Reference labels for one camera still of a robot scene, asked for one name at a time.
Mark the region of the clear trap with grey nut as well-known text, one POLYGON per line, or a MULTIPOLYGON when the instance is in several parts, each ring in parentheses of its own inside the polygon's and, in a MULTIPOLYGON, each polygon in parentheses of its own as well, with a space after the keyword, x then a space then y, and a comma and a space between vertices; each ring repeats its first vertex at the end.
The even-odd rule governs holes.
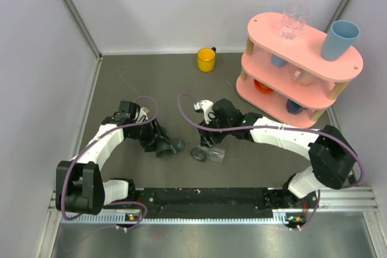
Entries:
POLYGON ((197 146, 190 151, 190 155, 194 160, 202 163, 207 160, 216 163, 222 163, 225 152, 226 151, 224 149, 218 147, 209 148, 204 146, 197 146))

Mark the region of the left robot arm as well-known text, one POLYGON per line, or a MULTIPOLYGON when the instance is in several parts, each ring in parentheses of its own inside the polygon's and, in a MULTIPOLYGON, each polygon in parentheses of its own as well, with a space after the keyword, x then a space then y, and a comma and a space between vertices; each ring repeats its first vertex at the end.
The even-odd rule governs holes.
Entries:
POLYGON ((185 148, 180 138, 171 138, 148 109, 135 102, 122 101, 112 116, 106 117, 96 135, 70 161, 56 167, 56 208, 66 220, 82 214, 97 215, 106 205, 118 202, 132 207, 137 200, 134 182, 114 178, 105 182, 101 169, 114 149, 126 139, 137 140, 145 152, 157 158, 175 155, 185 148))

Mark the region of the grey plastic pipe fitting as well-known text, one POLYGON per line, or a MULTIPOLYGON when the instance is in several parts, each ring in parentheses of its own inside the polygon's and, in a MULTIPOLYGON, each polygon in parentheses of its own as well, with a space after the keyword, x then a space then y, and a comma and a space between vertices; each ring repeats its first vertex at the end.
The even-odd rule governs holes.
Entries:
POLYGON ((171 140, 159 139, 155 143, 155 156, 157 158, 166 158, 183 151, 186 143, 181 138, 173 138, 171 140))

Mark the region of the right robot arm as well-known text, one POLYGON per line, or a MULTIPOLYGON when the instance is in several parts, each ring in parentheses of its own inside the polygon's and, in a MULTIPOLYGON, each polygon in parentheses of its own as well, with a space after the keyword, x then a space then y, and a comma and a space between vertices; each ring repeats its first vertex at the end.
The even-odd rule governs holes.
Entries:
POLYGON ((342 189, 356 162, 352 148, 334 126, 303 131, 261 114, 242 114, 225 98, 215 103, 201 100, 194 109, 204 116, 198 128, 203 147, 212 148, 230 135, 285 149, 309 160, 310 166, 292 175, 283 186, 282 200, 289 207, 298 206, 307 195, 322 188, 342 189))

